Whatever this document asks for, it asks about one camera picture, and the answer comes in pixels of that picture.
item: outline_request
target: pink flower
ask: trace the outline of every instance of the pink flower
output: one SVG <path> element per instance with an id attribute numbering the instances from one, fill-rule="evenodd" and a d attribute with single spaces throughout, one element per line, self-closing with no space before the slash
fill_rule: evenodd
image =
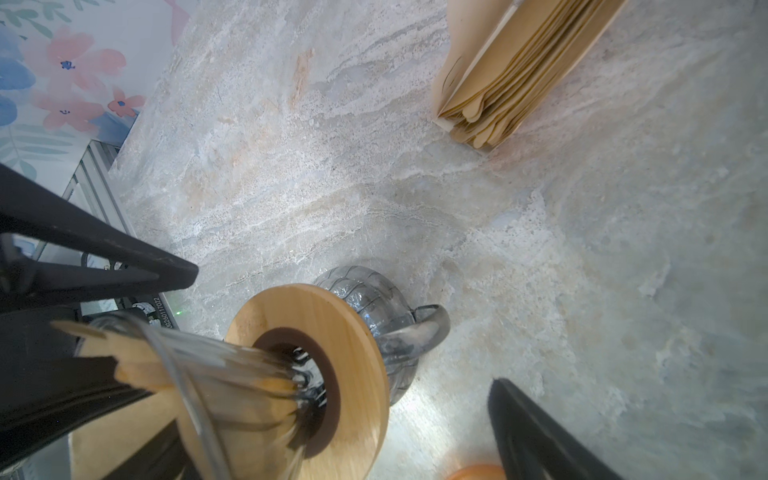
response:
<path id="1" fill-rule="evenodd" d="M 125 66 L 125 57 L 110 48 L 88 51 L 93 44 L 91 35 L 71 34 L 65 25 L 56 31 L 48 45 L 35 44 L 30 39 L 24 59 L 36 75 L 51 79 L 48 93 L 56 98 L 67 98 L 73 83 L 84 91 L 105 91 L 98 75 L 119 75 Z"/>
<path id="2" fill-rule="evenodd" d="M 51 113 L 43 120 L 43 127 L 56 130 L 70 124 L 77 131 L 98 132 L 98 127 L 89 124 L 89 120 L 102 115 L 104 108 L 99 104 L 83 101 L 72 95 L 70 100 L 56 100 L 38 90 L 32 91 L 32 104 Z"/>
<path id="3" fill-rule="evenodd" d="M 113 87 L 114 100 L 107 105 L 110 110 L 118 114 L 118 117 L 127 115 L 128 117 L 135 117 L 135 107 L 140 107 L 144 104 L 144 97 L 141 95 L 134 95 L 133 97 L 126 98 L 125 93 L 120 88 Z"/>

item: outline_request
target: green leaf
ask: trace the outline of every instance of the green leaf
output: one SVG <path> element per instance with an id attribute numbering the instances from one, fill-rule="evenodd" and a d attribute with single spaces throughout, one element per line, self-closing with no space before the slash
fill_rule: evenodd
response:
<path id="1" fill-rule="evenodd" d="M 59 157 L 43 157 L 42 155 L 23 154 L 21 156 L 24 160 L 40 160 L 40 161 L 61 161 Z"/>
<path id="2" fill-rule="evenodd" d="M 72 19 L 71 19 L 71 18 L 69 18 L 67 15 L 64 15 L 63 13 L 59 13 L 59 11 L 58 11 L 58 10 L 54 10 L 54 13 L 55 13 L 55 14 L 56 14 L 56 15 L 57 15 L 57 16 L 58 16 L 58 17 L 59 17 L 61 20 L 64 20 L 64 21 L 65 21 L 65 22 L 67 22 L 67 23 L 69 23 L 69 22 L 71 22 L 71 21 L 72 21 Z"/>
<path id="3" fill-rule="evenodd" d="M 5 17 L 13 25 L 16 25 L 17 27 L 21 27 L 22 26 L 22 21 L 18 19 L 18 17 L 16 16 L 16 14 L 14 12 L 11 12 L 7 8 L 0 8 L 0 12 L 5 13 Z"/>
<path id="4" fill-rule="evenodd" d="M 40 25 L 39 23 L 34 22 L 30 19 L 27 19 L 27 22 L 29 22 L 33 27 L 35 27 L 35 30 L 39 31 L 46 37 L 53 38 L 53 32 L 48 30 L 48 27 L 44 27 L 43 25 Z"/>
<path id="5" fill-rule="evenodd" d="M 29 8 L 25 8 L 23 10 L 17 10 L 14 13 L 21 18 L 26 18 L 27 20 L 29 20 L 30 18 L 38 17 L 38 13 L 34 10 L 30 10 Z"/>
<path id="6" fill-rule="evenodd" d="M 46 147 L 19 147 L 19 150 L 28 151 L 33 154 L 46 154 L 46 155 L 53 155 L 53 154 L 66 154 L 67 152 L 56 150 L 54 148 L 46 148 Z"/>
<path id="7" fill-rule="evenodd" d="M 18 161 L 18 166 L 22 168 L 22 173 L 29 180 L 34 180 L 38 177 L 38 171 L 33 166 L 23 160 Z"/>
<path id="8" fill-rule="evenodd" d="M 16 136 L 16 140 L 23 141 L 27 144 L 37 144 L 37 145 L 58 145 L 59 147 L 71 147 L 72 144 L 63 140 L 56 140 L 55 138 L 44 138 L 44 137 L 26 137 L 26 136 Z"/>
<path id="9" fill-rule="evenodd" d="M 55 135 L 57 137 L 74 138 L 74 135 L 68 134 L 65 131 L 48 131 L 48 130 L 45 130 L 45 127 L 42 127 L 40 125 L 13 124 L 13 128 L 15 130 L 32 132 L 33 134 L 45 134 L 45 135 Z"/>

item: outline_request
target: stack of coffee filters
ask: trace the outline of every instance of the stack of coffee filters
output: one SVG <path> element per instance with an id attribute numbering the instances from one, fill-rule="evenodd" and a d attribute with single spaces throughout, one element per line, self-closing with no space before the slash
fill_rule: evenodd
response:
<path id="1" fill-rule="evenodd" d="M 175 398 L 181 441 L 202 478 L 298 476 L 322 382 L 292 356 L 117 317 L 98 328 L 53 325 L 99 343 L 118 361 L 116 380 Z"/>

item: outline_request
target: wooden ring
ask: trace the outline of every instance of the wooden ring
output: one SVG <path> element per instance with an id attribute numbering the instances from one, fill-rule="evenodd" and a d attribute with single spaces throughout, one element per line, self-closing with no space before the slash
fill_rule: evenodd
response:
<path id="1" fill-rule="evenodd" d="M 328 396 L 326 417 L 329 426 L 324 435 L 335 428 L 324 449 L 311 458 L 307 455 L 300 480 L 330 478 L 365 478 L 371 469 L 386 434 L 389 420 L 389 384 L 379 349 L 368 327 L 352 308 L 333 293 L 317 286 L 294 284 L 276 286 L 257 294 L 240 309 L 224 340 L 241 346 L 254 346 L 271 330 L 262 345 L 283 339 L 290 330 L 309 337 L 325 357 L 329 366 L 321 369 L 328 389 L 327 372 L 332 372 L 338 385 L 338 421 L 331 412 Z M 301 341 L 295 333 L 293 341 Z M 304 342 L 301 346 L 315 359 Z M 326 423 L 323 418 L 322 428 Z M 318 449 L 326 441 L 319 438 Z"/>

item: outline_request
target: orange rim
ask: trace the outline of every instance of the orange rim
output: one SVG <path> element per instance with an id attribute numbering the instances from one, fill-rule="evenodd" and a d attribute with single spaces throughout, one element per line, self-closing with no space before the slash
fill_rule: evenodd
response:
<path id="1" fill-rule="evenodd" d="M 473 465 L 471 467 L 462 468 L 446 480 L 462 480 L 462 478 L 470 475 L 502 475 L 503 478 L 505 473 L 504 469 L 498 465 Z"/>

